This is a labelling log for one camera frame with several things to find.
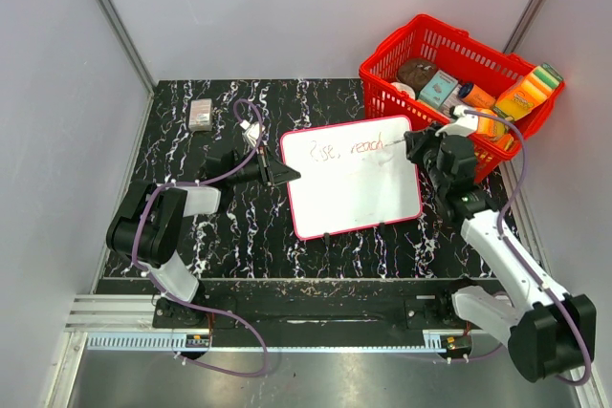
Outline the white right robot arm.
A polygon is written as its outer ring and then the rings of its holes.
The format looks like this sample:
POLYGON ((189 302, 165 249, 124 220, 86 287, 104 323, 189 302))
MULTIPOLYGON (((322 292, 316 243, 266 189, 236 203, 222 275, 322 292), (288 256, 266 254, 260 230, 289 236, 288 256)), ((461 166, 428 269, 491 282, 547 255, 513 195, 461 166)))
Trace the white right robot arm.
POLYGON ((554 376, 586 384, 595 356, 597 310, 584 294, 556 282, 507 229, 504 212, 476 182, 470 138, 443 126, 404 133, 407 159, 426 173, 436 208, 492 270, 507 298, 458 281, 434 308, 448 328, 467 321, 504 346, 518 372, 537 382, 554 376))

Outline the pink framed whiteboard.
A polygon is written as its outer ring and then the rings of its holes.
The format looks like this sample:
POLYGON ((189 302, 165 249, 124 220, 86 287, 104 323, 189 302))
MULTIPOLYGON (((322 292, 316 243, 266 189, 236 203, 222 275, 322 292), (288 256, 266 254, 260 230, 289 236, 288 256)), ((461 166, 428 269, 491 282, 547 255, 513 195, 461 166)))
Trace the pink framed whiteboard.
POLYGON ((393 116, 285 133, 283 162, 301 174, 288 183, 295 236, 308 241, 418 218, 417 166, 405 143, 384 147, 410 130, 407 117, 393 116))

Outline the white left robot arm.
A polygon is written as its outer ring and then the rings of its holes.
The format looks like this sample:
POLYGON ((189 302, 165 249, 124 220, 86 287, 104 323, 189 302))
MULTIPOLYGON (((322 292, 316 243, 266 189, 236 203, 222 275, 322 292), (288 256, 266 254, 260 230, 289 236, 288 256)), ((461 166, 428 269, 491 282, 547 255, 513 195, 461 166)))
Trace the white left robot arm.
POLYGON ((258 182, 275 186, 295 181, 301 174, 284 164, 265 146, 243 157, 234 150, 208 158, 192 186, 136 180, 125 193, 106 233, 109 250, 153 274, 162 291, 176 302, 174 316, 187 327, 197 327, 207 316, 206 302, 198 298, 199 281, 178 254, 183 220, 225 211, 234 187, 258 182))

